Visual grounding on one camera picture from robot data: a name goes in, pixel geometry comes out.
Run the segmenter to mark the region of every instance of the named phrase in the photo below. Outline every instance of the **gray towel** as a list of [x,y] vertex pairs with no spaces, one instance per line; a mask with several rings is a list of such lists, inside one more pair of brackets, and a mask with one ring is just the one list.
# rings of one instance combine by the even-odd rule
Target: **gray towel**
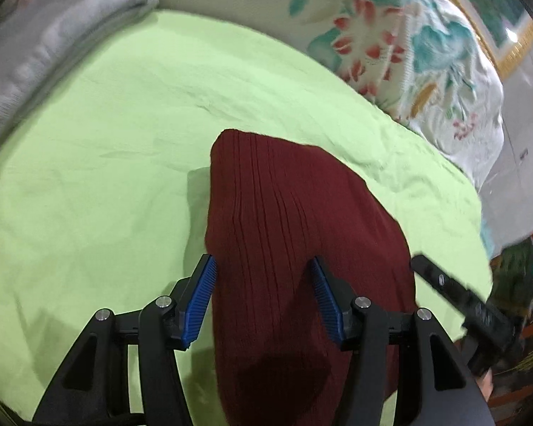
[[0,26],[0,144],[92,48],[158,0],[33,0]]

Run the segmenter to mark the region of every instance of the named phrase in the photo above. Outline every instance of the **blue gripper pad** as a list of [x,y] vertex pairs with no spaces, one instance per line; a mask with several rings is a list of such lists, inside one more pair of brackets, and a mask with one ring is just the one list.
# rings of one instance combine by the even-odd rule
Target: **blue gripper pad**
[[217,264],[210,254],[204,254],[197,264],[194,273],[183,289],[181,297],[177,300],[175,321],[179,330],[179,339],[183,350],[189,348],[198,335],[205,311],[208,308],[215,281],[217,279]]
[[315,256],[310,261],[310,270],[325,331],[334,343],[345,349],[347,341],[354,337],[351,301],[356,295],[345,280],[338,279],[330,273],[320,256]]

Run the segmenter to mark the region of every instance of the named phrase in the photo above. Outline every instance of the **yellow border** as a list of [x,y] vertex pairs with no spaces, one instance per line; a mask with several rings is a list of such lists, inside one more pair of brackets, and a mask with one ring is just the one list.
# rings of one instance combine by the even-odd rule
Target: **yellow border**
[[533,21],[529,19],[529,24],[527,28],[519,35],[519,40],[517,43],[515,43],[515,45],[506,53],[503,59],[498,60],[482,37],[478,25],[472,20],[460,2],[458,0],[449,1],[452,2],[456,8],[460,9],[460,11],[462,11],[462,13],[465,15],[466,19],[468,19],[468,22],[476,33],[476,38],[478,39],[478,43],[480,44],[482,51],[492,65],[496,68],[500,79],[505,80],[509,75],[512,74],[516,67],[521,64],[523,57],[533,47]]

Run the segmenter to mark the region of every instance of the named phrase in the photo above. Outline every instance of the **folded maroon cloth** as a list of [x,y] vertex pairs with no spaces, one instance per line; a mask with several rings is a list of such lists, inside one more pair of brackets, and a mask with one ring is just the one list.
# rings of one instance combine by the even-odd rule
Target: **folded maroon cloth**
[[[329,426],[350,353],[322,326],[308,261],[388,311],[415,310],[409,249],[364,180],[313,146],[224,131],[211,149],[217,383],[231,426]],[[388,352],[388,387],[398,361]]]

